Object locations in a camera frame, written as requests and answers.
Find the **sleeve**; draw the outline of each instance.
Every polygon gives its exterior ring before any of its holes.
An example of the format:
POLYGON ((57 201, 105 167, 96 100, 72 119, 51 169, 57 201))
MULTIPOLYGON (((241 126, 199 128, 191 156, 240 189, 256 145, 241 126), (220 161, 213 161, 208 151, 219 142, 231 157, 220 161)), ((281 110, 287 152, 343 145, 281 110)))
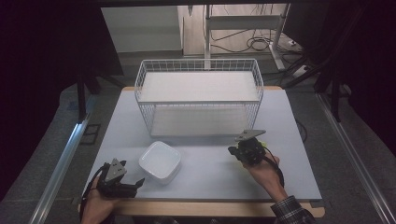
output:
POLYGON ((312 214, 303 209, 294 196, 289 196, 287 199, 272 205, 271 209, 275 213, 278 223, 316 223, 312 214))

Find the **white tabletop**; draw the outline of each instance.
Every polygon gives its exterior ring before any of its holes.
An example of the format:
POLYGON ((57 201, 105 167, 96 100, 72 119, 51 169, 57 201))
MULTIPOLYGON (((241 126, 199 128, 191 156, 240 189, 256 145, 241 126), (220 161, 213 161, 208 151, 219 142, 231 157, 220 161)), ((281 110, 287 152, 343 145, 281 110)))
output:
MULTIPOLYGON (((321 199, 304 145, 291 112, 285 91, 264 91, 254 129, 267 133, 259 136, 277 155, 285 176, 285 189, 297 199, 321 199)), ((146 181, 136 198, 250 201, 269 199, 241 163, 228 151, 232 137, 151 138, 134 98, 134 91, 123 91, 108 125, 103 143, 92 167, 96 170, 113 158, 125 160, 127 174, 121 180, 134 184, 146 181), (147 177, 138 160, 147 147, 163 141, 180 151, 181 169, 164 186, 147 177)))

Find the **white plastic container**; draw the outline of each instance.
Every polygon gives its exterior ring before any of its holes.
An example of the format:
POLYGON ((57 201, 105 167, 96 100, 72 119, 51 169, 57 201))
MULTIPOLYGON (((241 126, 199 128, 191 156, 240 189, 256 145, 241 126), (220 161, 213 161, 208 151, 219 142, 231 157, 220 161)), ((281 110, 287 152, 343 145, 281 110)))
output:
POLYGON ((161 184, 169 184, 180 169, 181 154, 164 142, 154 142, 139 159, 139 165, 161 184))

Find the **hand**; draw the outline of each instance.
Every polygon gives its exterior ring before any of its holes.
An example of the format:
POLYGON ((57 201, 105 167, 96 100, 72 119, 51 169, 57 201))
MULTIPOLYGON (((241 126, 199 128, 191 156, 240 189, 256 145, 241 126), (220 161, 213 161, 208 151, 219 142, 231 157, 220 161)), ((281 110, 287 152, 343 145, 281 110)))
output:
POLYGON ((105 220, 113 211, 114 205, 119 199, 108 199, 102 196, 96 185, 99 177, 93 181, 92 188, 88 194, 88 201, 85 205, 81 224, 97 224, 105 220))
MULTIPOLYGON (((265 156, 271 161, 276 161, 276 163, 279 164, 278 157, 273 157, 269 153, 265 154, 265 156)), ((288 194, 280 184, 280 179, 276 173, 276 170, 270 163, 262 160, 260 164, 254 166, 244 164, 244 167, 250 172, 256 182, 265 188, 265 190, 276 203, 288 197, 288 194)))

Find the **wire basket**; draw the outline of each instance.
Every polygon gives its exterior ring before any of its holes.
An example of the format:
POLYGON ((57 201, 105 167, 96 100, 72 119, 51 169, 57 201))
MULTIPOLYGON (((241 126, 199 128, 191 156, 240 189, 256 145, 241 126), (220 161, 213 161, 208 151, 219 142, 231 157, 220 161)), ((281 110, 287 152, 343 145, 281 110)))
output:
POLYGON ((254 59, 145 60, 134 94, 151 136, 237 135, 262 101, 254 59))

